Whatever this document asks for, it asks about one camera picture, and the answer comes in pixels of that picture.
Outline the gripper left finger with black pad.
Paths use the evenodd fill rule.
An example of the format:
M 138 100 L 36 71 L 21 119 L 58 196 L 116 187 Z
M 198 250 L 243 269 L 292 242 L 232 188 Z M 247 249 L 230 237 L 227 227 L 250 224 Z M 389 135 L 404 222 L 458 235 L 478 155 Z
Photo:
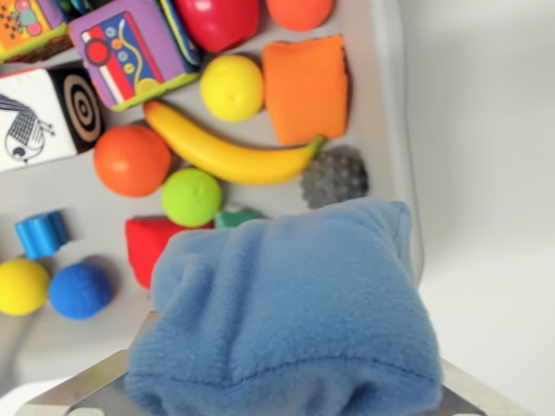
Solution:
M 21 414 L 152 415 L 152 410 L 129 396 L 126 378 L 135 345 L 152 331 L 159 319 L 158 312 L 149 312 L 128 348 L 27 401 L 21 406 Z

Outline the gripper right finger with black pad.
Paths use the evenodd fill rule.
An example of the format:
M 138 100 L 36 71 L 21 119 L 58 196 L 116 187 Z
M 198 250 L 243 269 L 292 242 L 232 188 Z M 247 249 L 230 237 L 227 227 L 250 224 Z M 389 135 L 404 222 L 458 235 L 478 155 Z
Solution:
M 534 415 L 452 363 L 441 366 L 442 400 L 433 415 Z

